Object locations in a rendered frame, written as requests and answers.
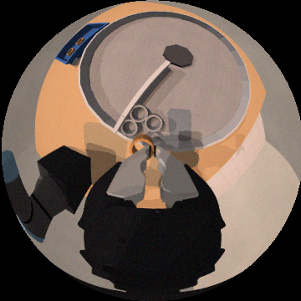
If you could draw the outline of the grey metal sleeve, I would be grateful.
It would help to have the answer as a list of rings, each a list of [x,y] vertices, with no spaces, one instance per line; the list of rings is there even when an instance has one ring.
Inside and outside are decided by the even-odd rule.
[[[146,122],[150,117],[153,117],[153,116],[154,116],[154,117],[157,117],[157,118],[160,120],[159,125],[154,126],[154,127],[149,126],[149,125],[147,124],[147,122]],[[149,115],[147,116],[147,118],[145,119],[145,127],[146,127],[146,129],[147,129],[148,131],[151,131],[151,132],[156,132],[156,131],[160,130],[161,127],[162,127],[162,119],[161,119],[161,117],[160,117],[158,114],[155,114],[155,113],[149,114]]]
[[[136,127],[135,130],[128,130],[125,126],[126,121],[133,122],[135,124],[135,127]],[[138,130],[139,122],[134,122],[131,118],[127,118],[124,122],[122,122],[120,128],[121,128],[121,131],[123,132],[123,134],[131,136],[131,135],[134,135],[136,133],[136,131]]]
[[[146,112],[146,115],[145,115],[145,117],[143,117],[143,118],[137,118],[137,117],[135,117],[135,114],[134,114],[134,110],[135,110],[135,108],[136,107],[142,107],[144,110],[145,110],[145,112]],[[148,116],[148,109],[146,108],[146,106],[144,106],[144,105],[135,105],[131,110],[130,110],[130,118],[134,121],[134,122],[143,122],[146,118],[147,118],[147,116]]]

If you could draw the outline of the bronze bushing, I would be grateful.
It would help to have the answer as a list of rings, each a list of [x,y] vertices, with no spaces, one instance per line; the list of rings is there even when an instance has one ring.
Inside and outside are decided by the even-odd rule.
[[[144,142],[147,142],[150,145],[150,147],[151,147],[150,157],[147,159],[147,160],[149,160],[153,156],[153,154],[154,154],[153,140],[148,135],[145,135],[145,134],[137,135],[133,139],[133,141],[132,141],[132,143],[130,145],[130,154],[131,155],[138,151],[135,148],[135,143],[138,142],[138,141],[144,141]]]
[[[74,51],[75,51],[75,48],[70,49],[70,50],[67,52],[67,55],[70,56]]]
[[[80,44],[82,44],[83,41],[85,41],[85,39],[84,39],[84,38],[81,38],[81,39],[79,39],[79,40],[77,41],[76,44],[77,44],[77,45],[80,45]]]

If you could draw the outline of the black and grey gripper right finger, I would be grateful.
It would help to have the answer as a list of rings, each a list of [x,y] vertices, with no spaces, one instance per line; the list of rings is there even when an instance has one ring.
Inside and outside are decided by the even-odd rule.
[[[201,209],[212,215],[221,229],[226,226],[223,221],[217,198],[209,185],[192,170],[170,153],[154,146],[154,157],[161,172],[161,200],[166,208],[172,208],[176,201],[182,201],[184,207]]]

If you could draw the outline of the blue plastic crate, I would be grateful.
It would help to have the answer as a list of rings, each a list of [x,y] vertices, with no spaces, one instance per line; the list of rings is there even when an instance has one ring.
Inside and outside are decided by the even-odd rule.
[[[91,41],[91,39],[104,27],[109,25],[110,23],[88,23],[83,28],[81,28],[59,51],[58,55],[55,59],[64,63],[70,64],[75,66],[79,61],[80,57],[82,56],[84,49]],[[91,35],[90,35],[91,34]],[[82,42],[80,45],[76,45],[76,42],[81,39],[85,38],[85,41]],[[68,56],[66,53],[71,49],[75,48],[75,51]],[[64,58],[64,59],[63,59]],[[66,59],[66,60],[65,60]]]

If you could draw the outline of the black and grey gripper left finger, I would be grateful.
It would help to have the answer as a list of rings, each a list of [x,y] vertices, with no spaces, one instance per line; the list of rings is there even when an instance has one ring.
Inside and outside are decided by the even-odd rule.
[[[142,201],[145,197],[145,176],[142,173],[150,156],[151,146],[146,145],[102,175],[86,197],[78,226],[85,229],[94,214],[110,207],[123,207],[125,200],[131,200],[135,205]]]

